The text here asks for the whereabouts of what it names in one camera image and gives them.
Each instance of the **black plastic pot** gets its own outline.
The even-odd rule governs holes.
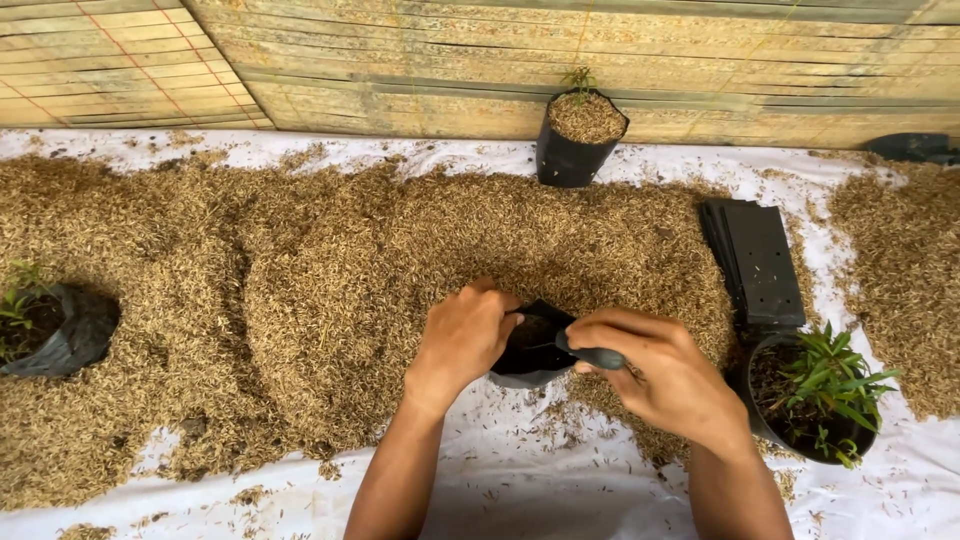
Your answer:
[[[800,437],[795,443],[787,442],[790,437],[778,433],[776,427],[771,427],[760,414],[760,409],[754,400],[754,392],[751,386],[750,377],[754,366],[754,361],[760,352],[776,345],[800,343],[801,340],[795,333],[775,333],[756,344],[750,353],[750,360],[741,362],[732,369],[727,375],[727,384],[736,392],[740,401],[747,406],[747,412],[750,415],[750,431],[759,437],[768,441],[777,443],[790,451],[802,455],[803,457],[819,463],[830,465],[842,465],[843,463],[836,457],[827,457],[822,450],[814,448],[814,437]],[[862,374],[856,370],[854,373],[861,377]],[[876,426],[877,418],[873,415],[861,411],[868,420],[872,420]],[[853,419],[836,414],[833,418],[827,420],[823,427],[828,431],[827,442],[838,444],[842,439],[850,439],[856,445],[856,452],[864,455],[873,446],[876,439],[876,433],[867,430],[857,424]]]
[[[112,299],[56,284],[28,296],[53,296],[60,302],[63,324],[32,355],[0,367],[0,373],[20,377],[63,377],[102,360],[120,321]]]
[[[557,332],[568,327],[575,320],[573,316],[543,300],[536,300],[516,312],[526,315],[520,327],[533,324],[534,317],[540,318],[540,324],[528,346],[518,347],[507,342],[503,355],[489,372],[490,380],[506,388],[537,388],[573,367],[577,358],[556,346]]]
[[[603,144],[574,142],[555,132],[550,127],[550,104],[562,95],[577,91],[577,88],[572,88],[554,94],[543,112],[543,125],[540,126],[540,136],[537,137],[537,179],[541,184],[554,187],[586,187],[593,182],[597,171],[630,127],[630,118],[624,114],[627,123],[623,127],[623,133],[616,140]],[[594,88],[589,92],[607,97]]]

